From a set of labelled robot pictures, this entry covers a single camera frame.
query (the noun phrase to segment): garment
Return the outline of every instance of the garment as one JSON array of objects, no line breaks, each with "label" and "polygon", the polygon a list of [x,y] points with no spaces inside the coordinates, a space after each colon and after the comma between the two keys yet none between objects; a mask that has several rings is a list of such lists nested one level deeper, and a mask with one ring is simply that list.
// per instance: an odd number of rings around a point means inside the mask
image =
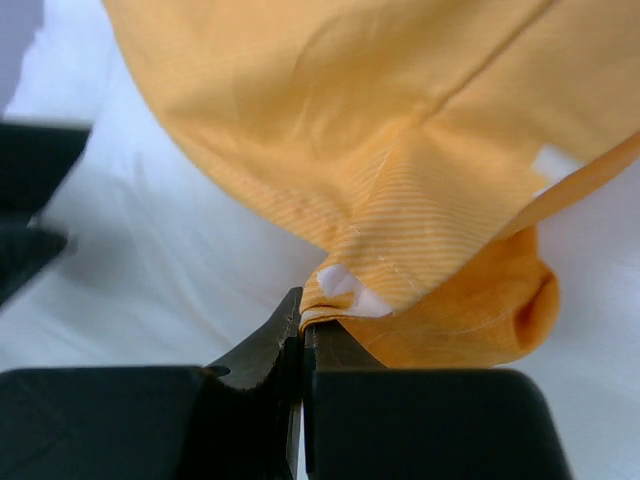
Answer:
[{"label": "garment", "polygon": [[[329,252],[305,286],[308,322],[340,319],[389,366],[490,365],[544,339],[558,294],[532,225],[632,160],[597,164],[607,175],[583,169],[537,204],[548,179],[531,165],[548,144],[587,163],[638,129],[640,4],[106,5],[138,87],[189,158]],[[388,317],[348,319],[358,294],[328,295],[318,281],[336,266]],[[471,291],[485,300],[453,301]],[[442,315],[429,318],[436,304]],[[508,341],[480,328],[500,319]],[[453,345],[460,329],[475,334]],[[424,331],[439,332],[437,345],[420,343]]]}]

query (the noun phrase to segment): striped fabric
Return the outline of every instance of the striped fabric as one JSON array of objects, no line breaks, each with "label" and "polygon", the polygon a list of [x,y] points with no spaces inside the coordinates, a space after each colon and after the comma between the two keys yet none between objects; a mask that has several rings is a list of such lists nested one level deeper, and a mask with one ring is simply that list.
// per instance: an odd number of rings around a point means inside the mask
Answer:
[{"label": "striped fabric", "polygon": [[[544,145],[583,165],[639,125],[634,0],[106,5],[188,157],[392,316],[518,224],[548,187]],[[317,272],[305,319],[353,313],[357,292],[327,295]]]}]

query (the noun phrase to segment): white surface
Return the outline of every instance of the white surface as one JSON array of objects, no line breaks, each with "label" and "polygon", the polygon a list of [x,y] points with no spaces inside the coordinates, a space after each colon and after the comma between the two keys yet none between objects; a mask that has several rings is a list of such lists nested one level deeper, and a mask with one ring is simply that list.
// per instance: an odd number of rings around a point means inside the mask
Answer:
[{"label": "white surface", "polygon": [[[0,314],[0,369],[207,362],[324,257],[190,165],[141,101],[105,22],[97,0],[48,0],[9,108],[95,120],[95,130],[46,214],[79,251]],[[540,228],[564,307],[551,339],[516,366],[549,399],[578,480],[640,478],[638,179],[636,164]]]}]

